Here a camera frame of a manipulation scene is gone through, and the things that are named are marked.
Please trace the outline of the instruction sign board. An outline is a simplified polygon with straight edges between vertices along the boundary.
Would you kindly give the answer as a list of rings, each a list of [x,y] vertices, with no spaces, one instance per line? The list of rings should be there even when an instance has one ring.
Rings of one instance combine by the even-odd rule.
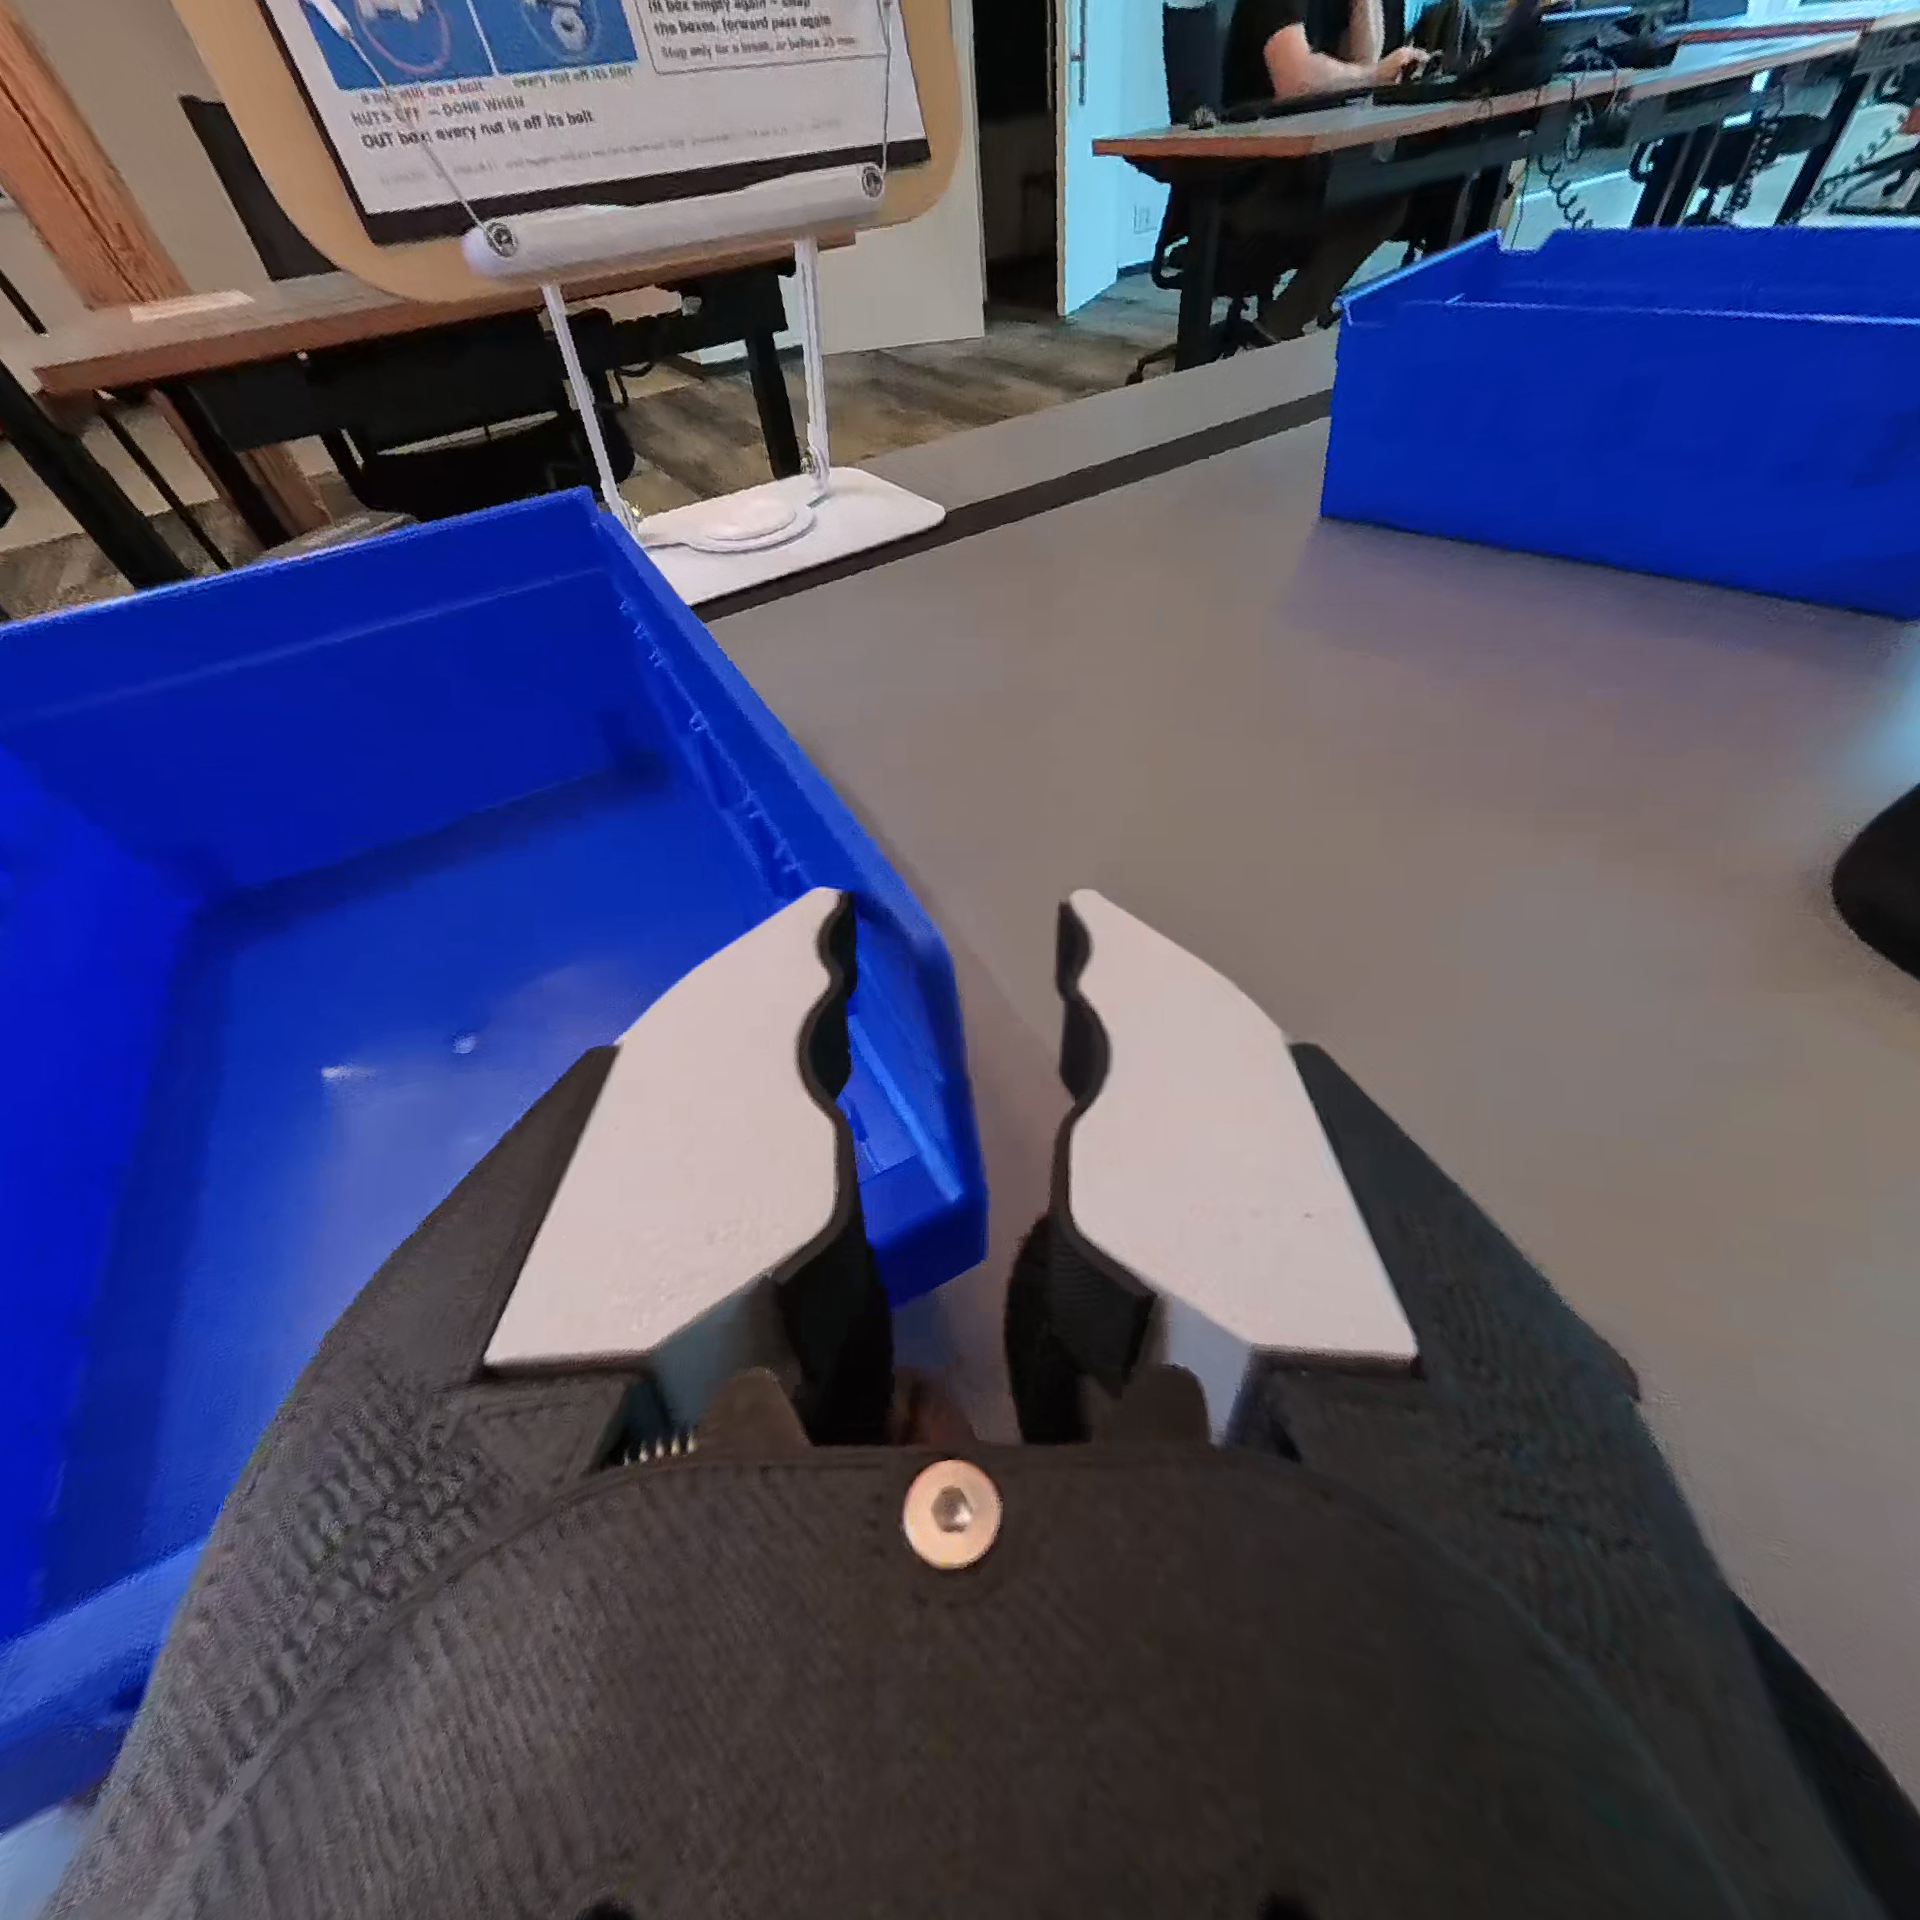
[[[383,292],[665,282],[915,219],[945,5],[181,3],[277,205]]]

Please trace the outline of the wooden office desk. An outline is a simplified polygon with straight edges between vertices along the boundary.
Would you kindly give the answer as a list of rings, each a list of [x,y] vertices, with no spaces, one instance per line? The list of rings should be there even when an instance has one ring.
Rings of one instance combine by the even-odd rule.
[[[1575,70],[1520,92],[1425,103],[1331,103],[1318,109],[1193,118],[1134,134],[1106,134],[1095,156],[1130,162],[1186,197],[1189,236],[1178,259],[1178,325],[1170,365],[1207,365],[1224,351],[1214,321],[1217,211],[1226,186],[1262,162],[1323,159],[1323,204],[1398,199],[1455,181],[1448,243],[1462,234],[1481,178],[1504,181],[1514,165],[1544,165],[1565,149],[1583,113],[1602,149],[1633,151],[1678,137],[1663,193],[1638,209],[1635,226],[1680,225],[1711,166],[1720,131],[1767,114],[1810,114],[1830,90],[1819,141],[1803,162],[1779,218],[1791,221],[1881,73],[1915,67],[1915,5],[1825,5],[1787,15],[1736,15],[1678,33],[1659,67]]]

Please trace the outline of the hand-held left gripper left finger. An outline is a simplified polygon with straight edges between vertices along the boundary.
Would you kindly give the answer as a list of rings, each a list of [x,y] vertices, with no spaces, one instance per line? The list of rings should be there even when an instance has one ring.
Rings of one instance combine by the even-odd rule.
[[[839,1099],[855,982],[855,903],[809,889],[619,1035],[483,1349],[489,1375],[635,1375],[688,1431],[758,1366],[811,1443],[885,1437],[890,1310]]]

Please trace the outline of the blue plastic bin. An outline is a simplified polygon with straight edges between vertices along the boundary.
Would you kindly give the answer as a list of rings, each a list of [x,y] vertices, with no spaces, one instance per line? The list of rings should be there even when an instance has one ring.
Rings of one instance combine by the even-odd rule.
[[[1373,279],[1321,514],[1910,627],[1915,225],[1487,234]]]
[[[98,1783],[376,1265],[592,1044],[855,898],[894,1302],[987,1252],[941,934],[582,497],[5,627],[5,1829]]]

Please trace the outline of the black round cushion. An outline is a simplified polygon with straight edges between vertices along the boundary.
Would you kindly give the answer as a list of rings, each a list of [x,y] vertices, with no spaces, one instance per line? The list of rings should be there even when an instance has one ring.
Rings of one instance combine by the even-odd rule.
[[[1918,786],[1888,802],[1830,873],[1839,924],[1910,981],[1918,981],[1918,804]]]

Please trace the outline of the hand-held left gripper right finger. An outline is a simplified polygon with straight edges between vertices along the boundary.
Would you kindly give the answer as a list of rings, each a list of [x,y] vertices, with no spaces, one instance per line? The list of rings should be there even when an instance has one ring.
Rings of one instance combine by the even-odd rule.
[[[1415,1380],[1422,1356],[1282,1025],[1095,889],[1057,909],[1070,1106],[1005,1292],[1022,1441],[1078,1445],[1152,1369],[1222,1443],[1270,1369]]]

